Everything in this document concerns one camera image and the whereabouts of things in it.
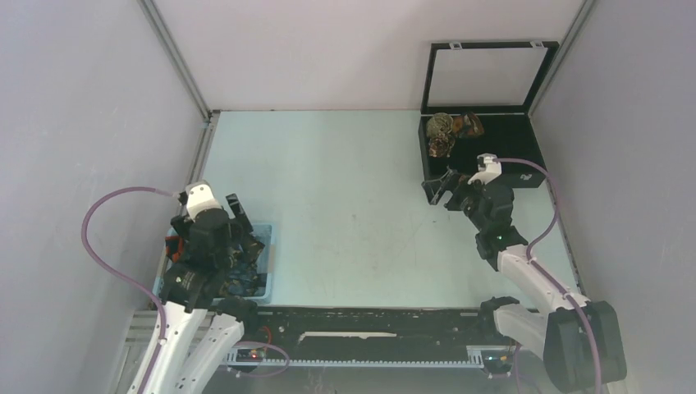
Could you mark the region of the blue floral necktie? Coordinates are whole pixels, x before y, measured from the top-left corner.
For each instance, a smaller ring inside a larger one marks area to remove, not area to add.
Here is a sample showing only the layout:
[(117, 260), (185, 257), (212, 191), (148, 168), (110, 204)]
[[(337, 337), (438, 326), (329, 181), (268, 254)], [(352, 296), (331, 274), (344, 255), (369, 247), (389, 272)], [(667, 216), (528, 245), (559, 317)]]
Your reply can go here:
[(218, 293), (219, 297), (240, 296), (255, 299), (259, 303), (267, 303), (270, 300), (275, 249), (273, 226), (269, 223), (254, 223), (253, 229), (251, 234), (265, 244), (265, 249), (255, 265), (239, 263), (239, 255), (233, 255), (235, 263)]

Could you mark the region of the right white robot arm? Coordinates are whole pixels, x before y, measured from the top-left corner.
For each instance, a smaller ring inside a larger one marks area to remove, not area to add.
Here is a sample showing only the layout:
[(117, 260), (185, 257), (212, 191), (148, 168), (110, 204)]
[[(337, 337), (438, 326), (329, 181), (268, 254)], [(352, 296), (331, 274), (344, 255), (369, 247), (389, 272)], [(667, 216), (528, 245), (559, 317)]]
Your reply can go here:
[(512, 223), (515, 195), (500, 177), (500, 164), (494, 163), (473, 176), (449, 170), (421, 185), (431, 205), (451, 193), (445, 207), (472, 222), (480, 258), (516, 284), (536, 309), (531, 312), (513, 297), (485, 301), (478, 334), (489, 343), (509, 337), (532, 351), (561, 392), (600, 393), (628, 374), (616, 310), (573, 291), (539, 262)]

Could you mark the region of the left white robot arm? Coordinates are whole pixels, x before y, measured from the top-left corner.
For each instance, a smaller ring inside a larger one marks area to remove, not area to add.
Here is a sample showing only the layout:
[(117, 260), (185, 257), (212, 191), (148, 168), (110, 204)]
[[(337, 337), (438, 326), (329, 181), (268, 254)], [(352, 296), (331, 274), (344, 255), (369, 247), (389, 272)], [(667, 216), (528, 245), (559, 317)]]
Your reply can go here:
[(200, 182), (180, 196), (171, 220), (178, 245), (159, 292), (158, 317), (131, 393), (200, 393), (238, 341), (258, 335), (257, 261), (265, 244), (236, 195), (225, 210)]

